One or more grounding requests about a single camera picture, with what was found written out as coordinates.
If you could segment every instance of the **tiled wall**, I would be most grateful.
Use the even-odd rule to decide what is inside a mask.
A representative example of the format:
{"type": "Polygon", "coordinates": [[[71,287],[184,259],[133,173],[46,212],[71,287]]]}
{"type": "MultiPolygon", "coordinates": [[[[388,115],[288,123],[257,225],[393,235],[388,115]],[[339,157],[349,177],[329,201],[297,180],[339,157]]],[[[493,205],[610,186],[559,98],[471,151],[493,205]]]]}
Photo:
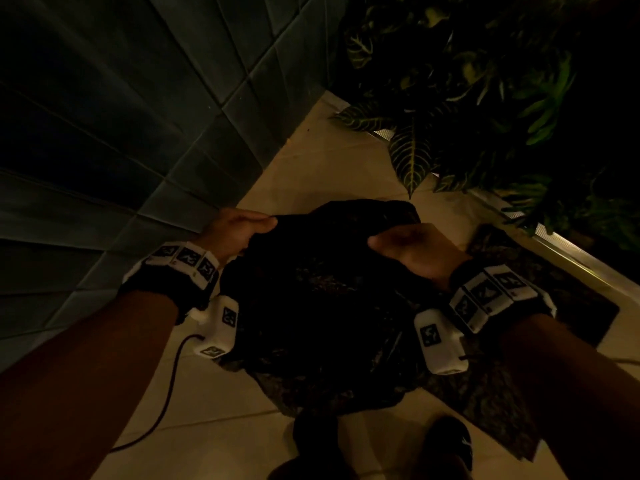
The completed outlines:
{"type": "Polygon", "coordinates": [[[251,188],[346,0],[0,2],[0,370],[251,188]]]}

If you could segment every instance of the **floor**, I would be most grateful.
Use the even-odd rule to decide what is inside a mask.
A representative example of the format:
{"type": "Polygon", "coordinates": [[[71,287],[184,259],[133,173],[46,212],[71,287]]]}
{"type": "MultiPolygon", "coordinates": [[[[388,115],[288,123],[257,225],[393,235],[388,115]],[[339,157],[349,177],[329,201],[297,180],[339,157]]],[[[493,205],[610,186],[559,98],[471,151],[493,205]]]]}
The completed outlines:
{"type": "MultiPolygon", "coordinates": [[[[330,200],[376,198],[406,200],[384,142],[353,133],[328,119],[338,106],[326,93],[279,152],[239,207],[269,214],[308,212],[330,200]]],[[[433,222],[464,248],[476,226],[500,218],[473,197],[434,194],[428,179],[412,197],[423,221],[433,222]]],[[[522,245],[552,260],[619,304],[621,313],[599,350],[608,356],[640,359],[640,321],[633,300],[560,260],[516,230],[522,245]]],[[[119,444],[135,439],[155,421],[162,407],[174,354],[194,321],[176,327],[156,375],[123,432],[119,444]]],[[[638,368],[627,369],[640,379],[638,368]]],[[[440,414],[455,414],[423,390],[393,408],[367,411],[340,420],[340,443],[348,461],[368,480],[402,480],[415,460],[425,425],[440,414]]],[[[93,480],[258,480],[295,456],[292,420],[284,417],[244,372],[223,371],[185,347],[168,412],[159,429],[139,445],[112,454],[93,480]]],[[[533,463],[520,462],[468,424],[474,445],[476,480],[560,480],[562,471],[542,444],[533,463]]]]}

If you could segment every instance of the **left hand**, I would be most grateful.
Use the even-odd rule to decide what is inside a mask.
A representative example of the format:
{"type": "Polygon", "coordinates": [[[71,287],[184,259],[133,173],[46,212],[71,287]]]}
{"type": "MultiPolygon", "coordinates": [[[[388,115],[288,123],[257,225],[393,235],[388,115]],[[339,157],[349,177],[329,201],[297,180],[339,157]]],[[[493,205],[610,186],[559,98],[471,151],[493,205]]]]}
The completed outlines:
{"type": "Polygon", "coordinates": [[[278,224],[275,217],[243,209],[220,209],[218,217],[191,242],[213,253],[220,266],[242,252],[253,234],[265,233],[278,224]]]}

